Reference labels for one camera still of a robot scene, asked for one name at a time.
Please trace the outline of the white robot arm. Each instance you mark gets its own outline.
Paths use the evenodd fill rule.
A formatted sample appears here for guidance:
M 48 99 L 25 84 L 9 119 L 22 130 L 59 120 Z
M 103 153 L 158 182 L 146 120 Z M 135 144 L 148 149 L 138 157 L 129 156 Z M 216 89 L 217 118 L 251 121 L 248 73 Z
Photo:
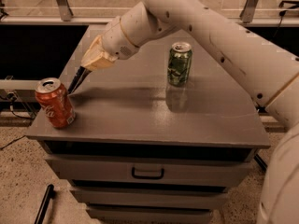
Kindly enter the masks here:
M 257 224 L 299 224 L 299 62 L 293 54 L 199 0 L 142 0 L 94 39 L 81 64 L 91 71 L 109 67 L 179 29 L 286 127 L 267 167 Z

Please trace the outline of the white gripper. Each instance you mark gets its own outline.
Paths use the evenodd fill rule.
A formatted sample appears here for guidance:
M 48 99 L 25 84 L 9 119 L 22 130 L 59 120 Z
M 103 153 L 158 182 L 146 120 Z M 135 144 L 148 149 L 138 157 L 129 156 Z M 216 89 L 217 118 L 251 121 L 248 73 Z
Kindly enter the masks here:
M 121 28 L 121 18 L 116 17 L 103 32 L 91 43 L 81 59 L 81 66 L 89 71 L 108 68 L 118 59 L 127 60 L 136 53 L 139 47 L 135 46 L 126 37 Z

